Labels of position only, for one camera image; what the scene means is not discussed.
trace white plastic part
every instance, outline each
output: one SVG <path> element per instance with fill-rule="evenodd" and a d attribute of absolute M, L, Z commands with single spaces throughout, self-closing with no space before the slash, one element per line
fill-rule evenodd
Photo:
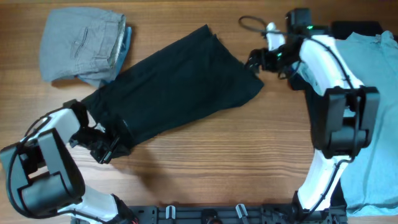
<path fill-rule="evenodd" d="M 77 205 L 71 204 L 58 210 L 58 212 L 75 209 L 78 212 L 91 215 L 92 217 L 98 217 L 100 220 L 105 222 L 112 220 L 118 214 L 118 207 L 116 205 L 114 197 L 110 194 L 101 193 L 86 185 L 86 192 L 81 199 L 83 200 L 81 203 Z M 68 215 L 88 221 L 91 224 L 100 223 L 95 220 L 81 217 L 79 215 Z"/>
<path fill-rule="evenodd" d="M 326 46 L 329 46 L 330 50 L 338 57 L 344 70 L 350 77 L 354 88 L 359 88 L 363 85 L 362 81 L 354 76 L 341 55 L 338 53 L 335 45 L 336 40 L 333 37 L 329 37 L 328 35 L 313 35 L 312 38 L 319 40 Z M 311 84 L 312 88 L 319 95 L 323 96 L 327 88 L 333 88 L 335 86 L 340 86 L 344 89 L 350 88 L 348 82 L 345 81 L 346 78 L 343 75 L 338 62 L 332 54 L 320 44 L 312 40 L 305 39 L 300 49 L 300 58 L 307 64 L 313 75 L 313 77 L 304 77 L 304 79 Z"/>
<path fill-rule="evenodd" d="M 297 193 L 300 204 L 304 209 L 311 210 L 319 201 L 321 194 L 324 193 L 329 184 L 332 173 L 336 168 L 335 165 L 337 165 L 337 163 L 343 159 L 349 160 L 349 156 L 334 156 L 331 159 L 326 159 L 320 150 L 315 150 L 307 178 Z M 347 165 L 348 164 L 346 162 L 340 165 L 328 194 L 323 202 L 319 204 L 316 211 L 324 210 L 330 207 L 331 195 Z"/>
<path fill-rule="evenodd" d="M 279 31 L 276 29 L 276 25 L 270 22 L 267 25 L 267 31 Z M 275 50 L 281 45 L 285 44 L 285 37 L 282 34 L 267 34 L 268 50 Z"/>
<path fill-rule="evenodd" d="M 51 118 L 50 121 L 45 124 L 45 126 L 41 128 L 35 136 L 31 137 L 31 139 L 37 138 L 40 133 L 46 130 L 55 128 L 63 143 L 66 144 L 72 135 L 80 129 L 79 120 L 72 109 L 62 109 L 50 114 L 49 117 Z"/>

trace dark fabric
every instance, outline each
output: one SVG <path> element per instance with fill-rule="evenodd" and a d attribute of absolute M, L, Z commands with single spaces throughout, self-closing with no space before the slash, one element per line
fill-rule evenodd
<path fill-rule="evenodd" d="M 382 34 L 383 29 L 377 21 L 335 21 L 331 23 L 334 38 L 345 40 L 353 32 L 366 36 Z"/>
<path fill-rule="evenodd" d="M 83 103 L 106 129 L 119 130 L 114 124 L 124 123 L 130 138 L 123 143 L 133 147 L 218 110 L 241 106 L 263 85 L 203 26 L 126 70 Z"/>

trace wood grain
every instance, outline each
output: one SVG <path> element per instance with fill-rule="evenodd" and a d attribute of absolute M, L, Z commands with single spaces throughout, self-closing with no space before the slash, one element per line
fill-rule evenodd
<path fill-rule="evenodd" d="M 238 26 L 249 14 L 284 29 L 285 13 L 311 7 L 317 24 L 334 20 L 377 20 L 398 32 L 397 1 L 131 1 L 0 5 L 0 147 L 12 144 L 36 118 L 95 89 L 78 80 L 44 83 L 40 39 L 51 9 L 91 6 L 126 15 L 134 28 L 123 69 L 186 36 L 203 24 L 240 60 L 265 46 L 259 34 Z M 234 205 L 288 202 L 312 160 L 303 93 L 291 91 L 275 74 L 249 103 L 167 131 L 128 157 L 97 164 L 86 149 L 70 150 L 86 183 L 114 193 L 129 205 Z M 0 174 L 0 223 L 68 223 L 69 218 L 28 220 L 10 206 Z M 397 223 L 397 217 L 350 218 L 350 223 Z"/>

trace gray cloth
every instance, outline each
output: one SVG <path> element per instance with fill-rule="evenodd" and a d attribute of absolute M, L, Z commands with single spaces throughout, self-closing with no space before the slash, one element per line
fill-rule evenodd
<path fill-rule="evenodd" d="M 124 15 L 97 8 L 52 10 L 40 44 L 42 79 L 78 77 L 96 87 L 114 80 L 125 23 Z"/>
<path fill-rule="evenodd" d="M 353 33 L 336 46 L 356 77 L 381 96 L 372 143 L 341 177 L 348 215 L 397 215 L 398 44 L 385 31 L 376 37 Z"/>

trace wooden surface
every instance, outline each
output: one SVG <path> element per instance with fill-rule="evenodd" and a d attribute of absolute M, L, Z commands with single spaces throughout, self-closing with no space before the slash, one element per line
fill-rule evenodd
<path fill-rule="evenodd" d="M 93 6 L 126 15 L 134 28 L 125 68 L 208 24 L 240 60 L 265 46 L 259 34 L 238 26 L 249 14 L 274 21 L 311 7 L 316 24 L 334 20 L 377 20 L 398 33 L 397 1 L 132 1 L 81 4 L 0 5 L 0 148 L 22 137 L 40 115 L 95 89 L 79 81 L 44 83 L 40 77 L 40 38 L 50 10 Z M 70 150 L 86 183 L 114 193 L 128 205 L 248 205 L 289 202 L 312 160 L 308 115 L 301 92 L 291 91 L 276 74 L 246 105 L 167 131 L 137 147 L 129 157 L 97 164 L 86 149 Z M 0 223 L 68 223 L 68 217 L 28 220 L 10 206 L 0 166 Z M 350 223 L 397 223 L 398 217 L 350 218 Z"/>

